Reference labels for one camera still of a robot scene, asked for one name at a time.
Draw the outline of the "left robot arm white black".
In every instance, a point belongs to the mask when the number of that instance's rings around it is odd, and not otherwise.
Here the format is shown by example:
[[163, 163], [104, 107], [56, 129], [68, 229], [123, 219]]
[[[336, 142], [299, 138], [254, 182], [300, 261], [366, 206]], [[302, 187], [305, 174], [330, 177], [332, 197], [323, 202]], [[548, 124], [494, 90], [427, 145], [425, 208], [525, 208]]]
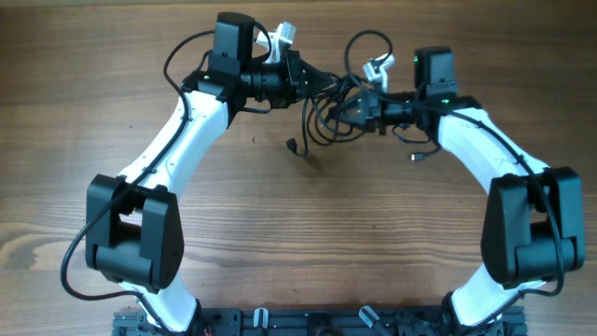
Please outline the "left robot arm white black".
[[308, 102], [333, 76], [292, 49], [294, 27], [268, 32], [254, 18], [221, 12], [214, 45], [175, 86], [178, 103], [148, 148], [119, 175], [87, 191], [87, 265], [134, 296], [158, 335], [202, 335], [201, 305], [179, 273], [184, 237], [179, 198], [209, 147], [248, 99], [286, 108]]

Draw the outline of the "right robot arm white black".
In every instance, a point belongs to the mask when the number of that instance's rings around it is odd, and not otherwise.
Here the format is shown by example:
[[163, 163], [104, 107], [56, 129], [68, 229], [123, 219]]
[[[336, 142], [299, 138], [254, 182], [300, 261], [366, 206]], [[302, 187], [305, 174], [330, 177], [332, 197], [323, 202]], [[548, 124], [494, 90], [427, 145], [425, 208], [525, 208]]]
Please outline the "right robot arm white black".
[[452, 332], [479, 332], [528, 294], [558, 295], [566, 273], [582, 267], [586, 248], [582, 185], [569, 167], [530, 156], [458, 93], [454, 58], [445, 46], [416, 49], [413, 92], [387, 90], [393, 55], [364, 66], [359, 92], [329, 110], [331, 119], [364, 132], [411, 125], [455, 156], [487, 192], [482, 263], [447, 296]]

